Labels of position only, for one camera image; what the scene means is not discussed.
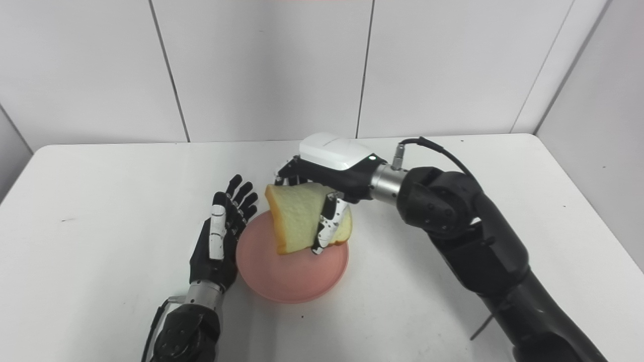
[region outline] white wall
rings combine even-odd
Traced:
[[[539,129],[644,269],[644,2],[614,0]]]
[[[185,142],[145,0],[2,0],[0,52],[0,102],[32,149]]]
[[[604,2],[376,0],[359,136],[531,133]]]
[[[371,0],[153,0],[191,139],[354,137]]]
[[[0,202],[31,156],[0,106]]]
[[[532,131],[604,2],[4,0],[0,101],[34,149],[185,141],[152,4],[193,140]]]

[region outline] robotic finger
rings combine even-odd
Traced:
[[[237,195],[232,199],[232,204],[235,207],[239,207],[241,204],[242,200],[246,197],[246,195],[252,190],[252,183],[251,182],[246,182],[243,186],[240,187],[239,191],[237,192]]]
[[[251,193],[250,195],[246,196],[244,201],[240,205],[240,211],[242,214],[244,214],[244,210],[248,210],[248,208],[255,203],[255,201],[258,200],[257,193]]]
[[[322,253],[325,247],[333,240],[342,218],[345,216],[349,204],[341,199],[341,193],[334,191],[327,194],[320,219],[317,224],[317,234],[313,239],[311,251],[315,255]]]
[[[210,259],[223,259],[223,238],[226,235],[227,205],[229,199],[223,192],[214,194],[213,206],[210,212],[210,231],[208,255]]]
[[[239,185],[241,184],[242,184],[242,176],[234,175],[233,178],[228,183],[228,188],[226,189],[226,195],[229,198],[232,198],[235,190],[237,190],[237,187],[239,187]]]

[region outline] silver cylinder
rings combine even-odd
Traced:
[[[222,300],[223,292],[219,285],[207,280],[196,280],[190,284],[184,304],[203,305],[215,310]]]
[[[404,144],[396,146],[396,152],[393,154],[392,170],[398,171],[403,168]]]
[[[398,192],[400,192],[406,175],[404,170],[393,170],[389,164],[378,166],[371,177],[371,197],[387,204],[396,205]]]

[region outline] connector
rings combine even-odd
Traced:
[[[393,154],[392,170],[398,171],[403,168],[404,144],[399,143],[396,146],[396,152]]]
[[[171,296],[167,299],[167,302],[170,304],[183,304],[185,302],[185,296]]]

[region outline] white robotic hand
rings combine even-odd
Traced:
[[[311,250],[319,254],[332,241],[348,203],[378,199],[395,204],[402,169],[394,170],[387,161],[355,140],[329,133],[316,133],[299,145],[299,154],[276,172],[276,185],[317,182],[334,189],[320,211],[316,237]]]

